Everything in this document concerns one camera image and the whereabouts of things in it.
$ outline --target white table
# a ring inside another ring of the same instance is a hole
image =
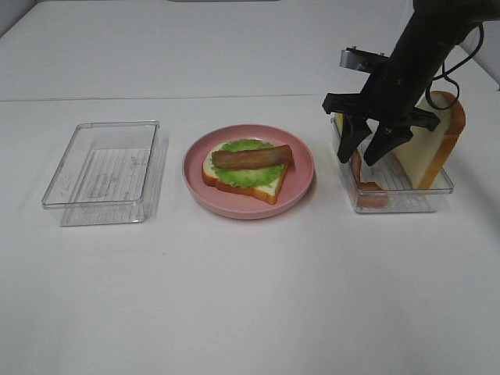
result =
[[[464,94],[477,121],[440,212],[375,216],[350,206],[322,100],[0,104],[2,373],[496,373],[498,97]],[[58,227],[41,196],[74,127],[143,119],[170,131],[157,216]],[[286,213],[241,222],[195,203],[181,162],[248,122],[299,136],[316,182]]]
[[[366,75],[341,50],[388,55],[410,14],[400,0],[42,2],[0,39],[0,100],[357,92]],[[453,77],[498,87],[474,62]]]

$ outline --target bacon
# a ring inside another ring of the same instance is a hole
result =
[[[212,162],[219,168],[257,170],[265,166],[293,162],[293,155],[290,146],[283,145],[259,150],[215,151],[212,153]]]

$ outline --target bread slice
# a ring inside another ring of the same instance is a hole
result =
[[[208,155],[206,156],[205,160],[203,161],[203,170],[202,170],[203,182],[221,191],[226,191],[228,193],[234,193],[240,195],[249,195],[253,198],[257,198],[261,201],[267,202],[270,205],[276,204],[278,195],[280,194],[280,190],[283,185],[284,178],[288,171],[288,163],[285,163],[283,171],[281,172],[280,176],[274,179],[270,184],[263,186],[247,187],[247,188],[230,186],[222,182],[213,170],[212,152],[220,150],[223,145],[224,143],[221,143],[216,147],[212,148],[208,153]]]
[[[441,108],[455,100],[455,96],[446,91],[432,91],[430,97]],[[455,147],[466,125],[466,115],[459,102],[450,109],[440,111],[432,108],[424,99],[418,108],[435,113],[440,123],[434,131],[412,127],[413,138],[395,148],[394,154],[413,188],[428,189]]]

